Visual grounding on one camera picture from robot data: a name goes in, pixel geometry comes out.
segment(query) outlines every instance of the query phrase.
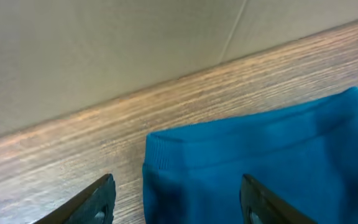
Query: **blue cloth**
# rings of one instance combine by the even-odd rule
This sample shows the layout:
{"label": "blue cloth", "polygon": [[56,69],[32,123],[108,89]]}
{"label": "blue cloth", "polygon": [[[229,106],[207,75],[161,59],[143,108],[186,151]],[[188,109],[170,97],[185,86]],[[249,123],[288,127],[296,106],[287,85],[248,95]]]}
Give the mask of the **blue cloth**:
{"label": "blue cloth", "polygon": [[318,223],[358,223],[358,89],[149,134],[146,222],[243,223],[245,173]]}

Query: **wooden table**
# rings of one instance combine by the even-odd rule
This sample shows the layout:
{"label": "wooden table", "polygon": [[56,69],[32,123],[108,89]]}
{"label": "wooden table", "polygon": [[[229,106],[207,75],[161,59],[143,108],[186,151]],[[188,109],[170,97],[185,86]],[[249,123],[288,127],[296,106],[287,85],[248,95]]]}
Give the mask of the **wooden table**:
{"label": "wooden table", "polygon": [[358,21],[48,121],[0,139],[0,223],[43,217],[98,177],[114,223],[143,223],[151,131],[281,108],[358,85]]}

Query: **gray panel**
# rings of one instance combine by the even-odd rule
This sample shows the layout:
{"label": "gray panel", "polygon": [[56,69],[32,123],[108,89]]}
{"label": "gray panel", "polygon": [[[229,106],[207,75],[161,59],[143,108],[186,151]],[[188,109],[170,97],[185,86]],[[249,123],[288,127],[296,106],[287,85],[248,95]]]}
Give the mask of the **gray panel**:
{"label": "gray panel", "polygon": [[248,0],[224,60],[358,19],[358,0]]}
{"label": "gray panel", "polygon": [[243,0],[0,0],[0,134],[216,65]]}

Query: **wood grain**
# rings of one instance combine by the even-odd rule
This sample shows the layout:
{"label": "wood grain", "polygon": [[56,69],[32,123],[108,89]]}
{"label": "wood grain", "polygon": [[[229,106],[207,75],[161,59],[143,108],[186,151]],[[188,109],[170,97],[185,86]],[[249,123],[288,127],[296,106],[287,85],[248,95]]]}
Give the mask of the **wood grain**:
{"label": "wood grain", "polygon": [[111,172],[114,223],[143,223],[151,131],[281,108],[358,85],[358,22],[0,139],[0,223],[30,223]]}

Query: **gray wall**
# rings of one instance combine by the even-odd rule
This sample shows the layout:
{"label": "gray wall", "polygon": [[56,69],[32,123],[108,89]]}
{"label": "gray wall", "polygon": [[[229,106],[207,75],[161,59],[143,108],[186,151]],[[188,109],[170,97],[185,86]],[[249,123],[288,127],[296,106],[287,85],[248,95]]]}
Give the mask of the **gray wall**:
{"label": "gray wall", "polygon": [[358,19],[358,0],[0,0],[0,135]]}

